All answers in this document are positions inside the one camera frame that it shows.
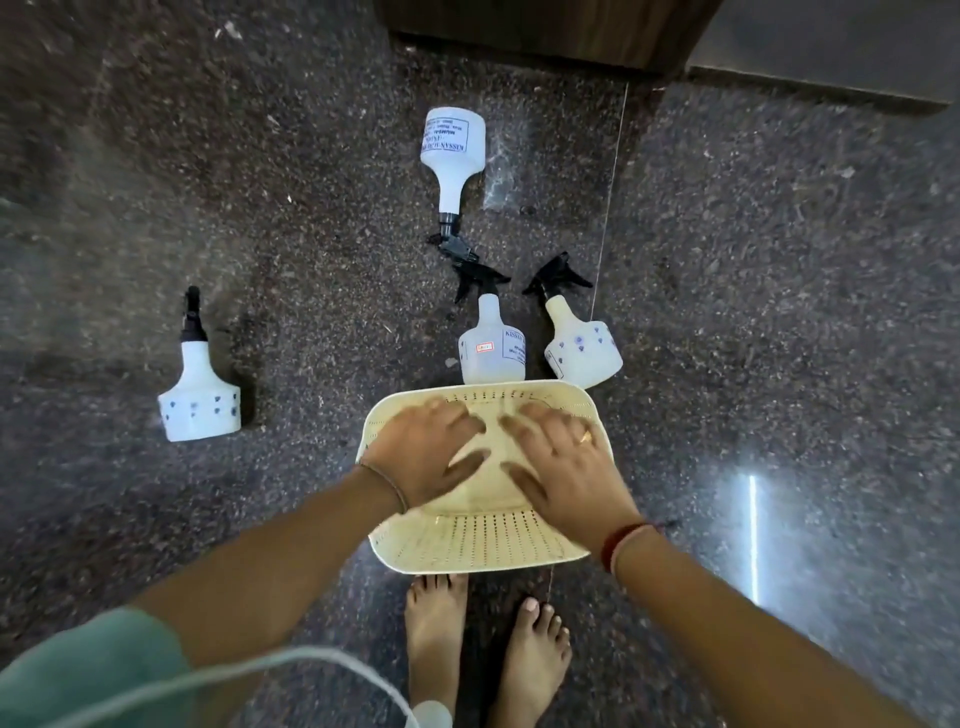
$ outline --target granite floor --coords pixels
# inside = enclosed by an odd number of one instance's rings
[[[571,301],[621,345],[624,370],[592,394],[642,508],[956,725],[957,113],[439,54],[359,0],[99,7],[36,0],[0,29],[4,663],[322,488],[381,397],[459,380],[446,360],[472,313],[423,243],[436,188],[418,156],[426,111],[450,104],[488,121],[464,233],[515,276],[502,305],[530,352],[550,335],[520,295],[539,264],[567,250],[598,282]],[[238,435],[170,445],[154,397],[178,372],[190,282],[254,407]],[[364,546],[298,642],[403,685],[406,585]],[[472,579],[460,724],[479,722],[526,594],[574,632],[543,725],[722,724],[584,562]],[[298,667],[241,722],[400,716]]]

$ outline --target hand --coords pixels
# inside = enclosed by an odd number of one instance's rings
[[[476,473],[489,450],[479,449],[450,465],[454,455],[474,435],[486,432],[462,402],[436,397],[407,407],[389,422],[360,457],[390,478],[407,505],[416,508],[442,496]]]
[[[613,460],[602,449],[599,429],[536,402],[524,404],[520,413],[535,426],[509,416],[500,418],[500,424],[537,476],[517,463],[500,467],[547,523],[599,557],[615,530],[643,522]]]

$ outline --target thin bangle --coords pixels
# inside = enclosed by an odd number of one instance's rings
[[[383,471],[381,471],[381,470],[380,470],[379,468],[377,468],[375,465],[371,465],[370,463],[366,463],[366,462],[364,462],[363,460],[361,460],[360,462],[358,462],[357,465],[359,465],[361,468],[366,468],[366,469],[369,470],[371,473],[374,473],[374,474],[376,474],[376,475],[379,475],[380,478],[381,478],[384,482],[387,483],[387,485],[389,485],[391,488],[394,489],[394,493],[396,493],[396,499],[400,501],[400,514],[404,514],[404,513],[406,513],[408,510],[410,510],[410,506],[407,505],[407,498],[406,498],[406,496],[403,494],[403,491],[400,490],[400,487],[399,487],[396,483],[394,483],[394,481],[393,481],[393,479],[392,479],[391,477],[389,477],[386,473],[384,473]]]

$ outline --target white cable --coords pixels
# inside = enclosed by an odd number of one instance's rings
[[[271,652],[263,657],[254,660],[248,660],[243,663],[233,663],[232,665],[217,665],[214,667],[205,667],[204,669],[194,670],[185,675],[179,675],[169,680],[158,680],[154,683],[141,685],[139,688],[122,692],[119,695],[103,700],[94,705],[87,706],[77,711],[72,716],[67,716],[47,723],[43,728],[86,728],[101,720],[119,716],[121,713],[135,708],[143,703],[159,700],[161,697],[167,697],[177,692],[184,692],[201,688],[204,685],[222,683],[232,680],[241,675],[247,675],[251,672],[260,672],[271,667],[279,667],[297,660],[319,660],[325,663],[334,663],[346,667],[376,685],[382,691],[387,693],[397,704],[403,714],[410,721],[412,728],[420,728],[417,717],[410,709],[410,704],[403,699],[403,695],[393,685],[387,682],[372,667],[365,665],[352,655],[348,655],[335,647],[288,647],[277,652]]]

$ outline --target cream plastic basket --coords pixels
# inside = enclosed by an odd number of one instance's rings
[[[477,448],[489,448],[491,456],[452,493],[381,523],[370,535],[380,561],[401,573],[466,573],[544,566],[586,556],[585,550],[544,523],[500,470],[504,460],[528,467],[529,463],[497,417],[513,414],[525,402],[541,401],[597,424],[603,439],[600,445],[610,451],[590,395],[556,379],[400,392],[381,400],[367,415],[357,460],[397,412],[437,396],[464,402],[487,425],[487,432],[471,440],[454,459]]]

